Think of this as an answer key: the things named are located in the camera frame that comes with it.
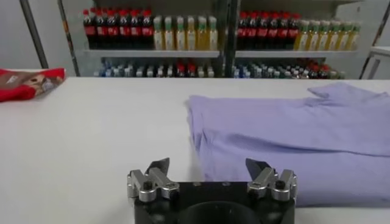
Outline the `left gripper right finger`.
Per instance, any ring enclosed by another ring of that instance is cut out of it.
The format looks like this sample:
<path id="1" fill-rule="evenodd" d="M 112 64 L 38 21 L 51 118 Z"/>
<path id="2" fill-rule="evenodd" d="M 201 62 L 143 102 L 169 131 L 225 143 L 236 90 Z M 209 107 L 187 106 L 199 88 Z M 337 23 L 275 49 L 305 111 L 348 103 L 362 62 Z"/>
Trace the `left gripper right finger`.
<path id="1" fill-rule="evenodd" d="M 271 197 L 276 201 L 290 201 L 297 198 L 297 176 L 289 169 L 281 174 L 267 162 L 246 159 L 246 167 L 252 181 L 247 183 L 247 193 L 250 198 L 259 200 Z"/>

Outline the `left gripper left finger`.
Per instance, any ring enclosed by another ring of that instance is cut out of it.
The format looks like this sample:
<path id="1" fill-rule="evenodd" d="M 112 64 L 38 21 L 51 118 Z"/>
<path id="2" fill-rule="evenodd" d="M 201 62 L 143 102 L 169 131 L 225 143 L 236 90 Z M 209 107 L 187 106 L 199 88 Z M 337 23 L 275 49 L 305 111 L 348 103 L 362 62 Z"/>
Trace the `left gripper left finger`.
<path id="1" fill-rule="evenodd" d="M 170 158 L 150 163 L 145 173 L 131 170 L 127 175 L 127 197 L 139 199 L 143 203 L 151 203 L 158 196 L 174 201 L 179 197 L 180 184 L 168 178 Z"/>

